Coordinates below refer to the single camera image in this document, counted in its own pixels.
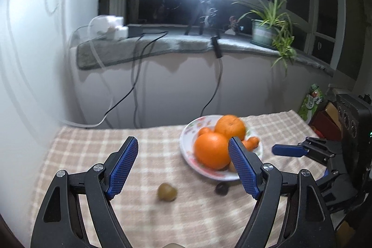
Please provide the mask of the small tangerine with stem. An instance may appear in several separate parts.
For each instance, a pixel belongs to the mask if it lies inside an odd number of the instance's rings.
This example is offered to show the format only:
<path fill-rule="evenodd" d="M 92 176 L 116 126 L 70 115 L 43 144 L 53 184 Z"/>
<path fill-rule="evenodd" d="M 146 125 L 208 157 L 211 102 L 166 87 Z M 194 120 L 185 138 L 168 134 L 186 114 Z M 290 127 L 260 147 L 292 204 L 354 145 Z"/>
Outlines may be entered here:
<path fill-rule="evenodd" d="M 253 151 L 259 146 L 259 142 L 260 140 L 258 137 L 250 137 L 247 140 L 243 140 L 242 144 L 247 150 Z"/>

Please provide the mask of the dark plum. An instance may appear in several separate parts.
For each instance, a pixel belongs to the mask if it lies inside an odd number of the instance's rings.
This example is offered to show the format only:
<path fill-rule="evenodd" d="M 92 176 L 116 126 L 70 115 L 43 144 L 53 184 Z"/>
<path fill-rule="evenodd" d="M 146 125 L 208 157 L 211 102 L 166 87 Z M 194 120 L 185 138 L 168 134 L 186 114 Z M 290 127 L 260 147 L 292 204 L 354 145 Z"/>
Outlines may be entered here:
<path fill-rule="evenodd" d="M 219 182 L 214 192 L 219 196 L 226 196 L 229 192 L 229 184 L 227 182 Z"/>

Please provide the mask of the large mandarin orange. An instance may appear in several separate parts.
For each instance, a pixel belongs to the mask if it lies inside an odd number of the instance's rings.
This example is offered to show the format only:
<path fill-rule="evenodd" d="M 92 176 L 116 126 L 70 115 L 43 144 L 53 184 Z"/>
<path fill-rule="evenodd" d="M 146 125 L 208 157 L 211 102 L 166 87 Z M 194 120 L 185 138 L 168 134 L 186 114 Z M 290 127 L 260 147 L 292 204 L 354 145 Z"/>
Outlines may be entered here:
<path fill-rule="evenodd" d="M 235 115 L 224 115 L 218 119 L 214 131 L 224 135 L 227 139 L 238 137 L 240 140 L 244 140 L 246 126 L 239 117 Z"/>

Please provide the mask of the green-brown kiwi fruit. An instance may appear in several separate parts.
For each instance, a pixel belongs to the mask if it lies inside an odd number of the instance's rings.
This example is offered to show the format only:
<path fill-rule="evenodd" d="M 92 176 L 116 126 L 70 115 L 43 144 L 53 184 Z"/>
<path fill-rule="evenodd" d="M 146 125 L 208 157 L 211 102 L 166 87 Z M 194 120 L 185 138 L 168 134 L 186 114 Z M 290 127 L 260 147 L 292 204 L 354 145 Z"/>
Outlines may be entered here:
<path fill-rule="evenodd" d="M 172 202 L 177 198 L 178 191 L 172 185 L 164 182 L 159 185 L 157 196 L 160 201 Z"/>

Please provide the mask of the small orange kumquat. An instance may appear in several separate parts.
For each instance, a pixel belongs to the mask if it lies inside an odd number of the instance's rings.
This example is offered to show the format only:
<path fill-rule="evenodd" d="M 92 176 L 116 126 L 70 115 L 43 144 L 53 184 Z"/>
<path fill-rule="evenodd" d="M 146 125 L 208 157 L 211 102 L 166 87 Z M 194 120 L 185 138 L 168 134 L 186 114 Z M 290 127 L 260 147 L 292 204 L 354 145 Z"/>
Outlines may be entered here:
<path fill-rule="evenodd" d="M 201 128 L 199 131 L 198 131 L 198 136 L 200 137 L 201 135 L 203 134 L 206 134 L 206 133 L 211 133 L 212 130 L 208 127 L 203 127 Z"/>

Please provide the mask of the large navel orange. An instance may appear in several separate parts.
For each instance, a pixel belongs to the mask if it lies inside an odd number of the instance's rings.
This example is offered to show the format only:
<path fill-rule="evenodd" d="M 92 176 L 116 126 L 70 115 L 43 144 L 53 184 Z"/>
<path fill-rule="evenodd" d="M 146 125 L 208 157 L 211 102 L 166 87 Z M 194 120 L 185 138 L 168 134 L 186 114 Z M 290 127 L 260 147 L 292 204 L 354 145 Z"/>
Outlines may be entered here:
<path fill-rule="evenodd" d="M 219 171 L 230 162 L 228 139 L 220 133 L 208 132 L 194 143 L 194 156 L 204 167 Z"/>

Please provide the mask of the green snack package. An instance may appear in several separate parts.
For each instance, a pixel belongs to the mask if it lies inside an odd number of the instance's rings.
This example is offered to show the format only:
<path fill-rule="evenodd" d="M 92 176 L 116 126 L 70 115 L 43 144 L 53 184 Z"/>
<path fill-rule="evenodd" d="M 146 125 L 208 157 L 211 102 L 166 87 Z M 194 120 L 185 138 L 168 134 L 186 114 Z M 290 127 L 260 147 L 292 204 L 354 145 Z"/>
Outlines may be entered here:
<path fill-rule="evenodd" d="M 324 101 L 323 93 L 317 84 L 312 84 L 308 93 L 299 108 L 298 115 L 309 124 L 318 109 L 320 103 Z"/>

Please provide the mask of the plaid beige tablecloth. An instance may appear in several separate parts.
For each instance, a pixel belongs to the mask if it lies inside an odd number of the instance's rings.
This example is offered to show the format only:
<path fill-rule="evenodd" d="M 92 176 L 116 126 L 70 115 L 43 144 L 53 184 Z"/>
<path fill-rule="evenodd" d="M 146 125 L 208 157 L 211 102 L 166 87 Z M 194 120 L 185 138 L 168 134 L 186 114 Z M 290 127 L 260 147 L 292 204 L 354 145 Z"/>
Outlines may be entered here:
<path fill-rule="evenodd" d="M 122 192 L 112 200 L 120 224 L 134 247 L 234 247 L 255 206 L 241 184 L 226 196 L 216 183 L 195 172 L 183 159 L 179 138 L 183 126 L 140 130 L 62 128 L 40 167 L 29 224 L 35 223 L 43 197 L 55 173 L 88 170 L 117 151 L 129 136 L 139 142 L 139 154 Z M 168 183 L 178 191 L 172 202 L 160 201 L 158 187 Z"/>

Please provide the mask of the floral white plate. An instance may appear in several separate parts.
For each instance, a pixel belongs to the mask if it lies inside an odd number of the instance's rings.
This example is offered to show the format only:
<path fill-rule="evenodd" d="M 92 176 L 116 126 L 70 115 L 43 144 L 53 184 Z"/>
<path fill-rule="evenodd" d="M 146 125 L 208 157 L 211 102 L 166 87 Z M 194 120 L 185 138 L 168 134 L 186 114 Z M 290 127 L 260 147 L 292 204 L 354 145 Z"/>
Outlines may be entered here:
<path fill-rule="evenodd" d="M 221 115 L 201 116 L 185 126 L 180 135 L 180 151 L 187 164 L 194 169 L 194 171 L 198 172 L 204 177 L 213 179 L 215 181 L 236 181 L 238 180 L 238 174 L 235 172 L 232 162 L 230 162 L 224 169 L 215 171 L 213 169 L 204 167 L 196 160 L 194 156 L 194 143 L 199 137 L 198 131 L 203 127 L 208 127 L 212 130 L 212 132 L 215 132 L 214 127 L 216 126 L 218 119 L 221 117 Z M 246 126 L 245 140 L 250 137 L 258 137 L 258 135 L 249 129 L 248 126 Z M 252 152 L 256 153 L 259 157 L 263 155 L 263 146 L 261 141 L 259 142 L 259 146 Z"/>

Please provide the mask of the potted spider plant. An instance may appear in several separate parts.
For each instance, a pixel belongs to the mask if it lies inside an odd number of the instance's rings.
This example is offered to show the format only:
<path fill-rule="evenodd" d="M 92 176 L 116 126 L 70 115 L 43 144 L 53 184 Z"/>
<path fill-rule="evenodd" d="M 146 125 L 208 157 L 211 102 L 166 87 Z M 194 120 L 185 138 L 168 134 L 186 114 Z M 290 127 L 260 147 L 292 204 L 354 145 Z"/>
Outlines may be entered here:
<path fill-rule="evenodd" d="M 268 0 L 264 3 L 257 0 L 261 8 L 251 9 L 242 14 L 236 24 L 252 14 L 257 15 L 252 19 L 252 41 L 259 45 L 271 46 L 278 52 L 278 57 L 272 63 L 275 66 L 281 62 L 284 74 L 288 74 L 288 65 L 293 64 L 297 58 L 297 52 L 292 47 L 294 35 L 292 30 L 292 20 L 290 15 L 282 10 L 286 0 Z"/>

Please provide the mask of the grey windowsill mat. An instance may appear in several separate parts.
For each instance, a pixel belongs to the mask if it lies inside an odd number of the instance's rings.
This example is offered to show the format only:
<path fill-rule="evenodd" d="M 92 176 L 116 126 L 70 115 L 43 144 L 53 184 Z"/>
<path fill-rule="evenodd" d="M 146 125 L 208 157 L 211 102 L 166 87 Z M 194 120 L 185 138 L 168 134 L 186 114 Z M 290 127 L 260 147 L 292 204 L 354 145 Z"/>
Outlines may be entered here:
<path fill-rule="evenodd" d="M 150 43 L 143 53 L 143 58 L 165 55 L 169 53 L 202 54 L 213 52 L 212 38 L 205 36 L 183 36 L 168 33 L 163 38 L 152 42 L 161 34 L 127 38 L 121 41 L 107 40 L 103 38 L 80 43 L 76 49 L 76 65 L 80 70 L 93 70 L 100 68 L 91 51 L 91 43 L 101 62 L 106 67 L 116 66 L 122 63 L 132 62 L 139 59 L 142 49 Z M 279 57 L 279 52 L 263 46 L 254 45 L 245 40 L 222 38 L 218 44 L 223 53 L 244 53 L 268 57 Z M 334 75 L 334 70 L 326 63 L 312 59 L 310 56 L 297 53 L 296 62 L 320 69 L 329 76 Z"/>

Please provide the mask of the small figurine on sill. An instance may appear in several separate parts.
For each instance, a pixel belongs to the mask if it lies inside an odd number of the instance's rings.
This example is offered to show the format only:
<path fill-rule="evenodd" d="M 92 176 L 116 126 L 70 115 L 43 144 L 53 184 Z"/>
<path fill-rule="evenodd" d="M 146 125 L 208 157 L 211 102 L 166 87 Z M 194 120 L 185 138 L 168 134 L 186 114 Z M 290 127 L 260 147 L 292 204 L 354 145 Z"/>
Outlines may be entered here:
<path fill-rule="evenodd" d="M 240 33 L 239 20 L 235 16 L 229 17 L 228 29 L 224 32 L 226 35 L 237 35 Z"/>

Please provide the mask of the white power adapter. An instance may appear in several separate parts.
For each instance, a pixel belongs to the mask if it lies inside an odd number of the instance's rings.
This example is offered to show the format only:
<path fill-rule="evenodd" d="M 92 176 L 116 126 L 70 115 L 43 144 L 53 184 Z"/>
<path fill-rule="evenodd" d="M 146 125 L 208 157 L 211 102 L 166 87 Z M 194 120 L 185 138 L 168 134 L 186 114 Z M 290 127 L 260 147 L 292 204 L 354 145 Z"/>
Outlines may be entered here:
<path fill-rule="evenodd" d="M 129 37 L 129 27 L 124 25 L 122 16 L 105 16 L 106 32 L 108 40 L 125 40 Z"/>

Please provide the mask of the black power brick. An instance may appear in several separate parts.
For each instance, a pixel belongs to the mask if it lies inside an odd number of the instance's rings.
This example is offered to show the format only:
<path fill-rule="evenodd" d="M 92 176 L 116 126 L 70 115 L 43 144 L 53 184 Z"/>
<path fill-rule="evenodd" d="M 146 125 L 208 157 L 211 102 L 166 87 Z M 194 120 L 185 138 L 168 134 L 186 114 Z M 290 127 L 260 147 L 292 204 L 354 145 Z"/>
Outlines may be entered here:
<path fill-rule="evenodd" d="M 129 24 L 128 27 L 128 37 L 134 38 L 134 37 L 140 37 L 143 34 L 144 28 L 142 25 L 138 24 Z"/>

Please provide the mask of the black tripod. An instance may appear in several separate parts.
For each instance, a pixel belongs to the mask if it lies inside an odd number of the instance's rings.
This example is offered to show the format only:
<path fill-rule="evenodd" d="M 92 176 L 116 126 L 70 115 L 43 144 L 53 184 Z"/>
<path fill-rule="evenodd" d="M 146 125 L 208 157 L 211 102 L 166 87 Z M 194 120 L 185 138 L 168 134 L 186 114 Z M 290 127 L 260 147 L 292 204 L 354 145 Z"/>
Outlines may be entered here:
<path fill-rule="evenodd" d="M 213 5 L 211 0 L 198 0 L 196 8 L 192 13 L 192 17 L 186 27 L 184 35 L 189 35 L 195 23 L 198 26 L 198 35 L 203 36 L 206 29 L 210 29 L 213 33 L 212 37 L 221 38 L 220 30 L 216 27 L 216 16 L 218 10 Z"/>

